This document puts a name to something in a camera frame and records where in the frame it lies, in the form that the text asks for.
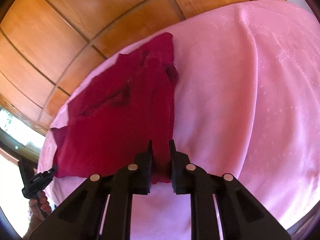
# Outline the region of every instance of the pink fabric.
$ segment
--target pink fabric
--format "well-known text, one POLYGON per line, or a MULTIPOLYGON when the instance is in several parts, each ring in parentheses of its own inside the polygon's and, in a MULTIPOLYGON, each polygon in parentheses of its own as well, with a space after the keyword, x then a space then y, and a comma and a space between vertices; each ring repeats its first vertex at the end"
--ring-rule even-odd
MULTIPOLYGON (((160 31, 173 34, 179 82, 173 138, 177 150, 215 175, 234 174, 289 228, 320 200, 320 26, 280 0, 218 8, 160 31)), ((128 46, 130 53, 151 37, 128 46)), ((113 65, 117 54, 90 80, 113 65)), ((66 104, 52 127, 68 122, 66 104)), ((56 149, 47 135, 39 171, 56 149)), ((55 178, 46 192, 60 204, 84 179, 55 178)), ((190 239, 188 195, 158 183, 134 196, 132 239, 190 239)))

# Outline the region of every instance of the red towel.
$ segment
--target red towel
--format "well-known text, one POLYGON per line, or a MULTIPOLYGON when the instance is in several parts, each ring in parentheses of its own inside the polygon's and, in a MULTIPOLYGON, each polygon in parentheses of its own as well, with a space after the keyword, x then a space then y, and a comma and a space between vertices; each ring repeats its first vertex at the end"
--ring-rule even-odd
POLYGON ((153 141, 152 182, 170 182, 174 122, 172 34, 163 33, 117 62, 68 104, 68 126, 52 128, 57 177, 108 176, 153 141))

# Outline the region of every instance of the window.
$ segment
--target window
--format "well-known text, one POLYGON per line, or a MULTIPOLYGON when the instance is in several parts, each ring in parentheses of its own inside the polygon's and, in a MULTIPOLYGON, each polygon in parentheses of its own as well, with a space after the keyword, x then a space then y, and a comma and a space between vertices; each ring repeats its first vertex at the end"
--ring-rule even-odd
POLYGON ((44 144, 45 137, 43 135, 32 130, 4 108, 0 110, 0 128, 24 146, 32 144, 41 149, 44 144))
POLYGON ((19 167, 0 155, 0 206, 13 228, 23 237, 29 227, 29 200, 22 195, 19 167))

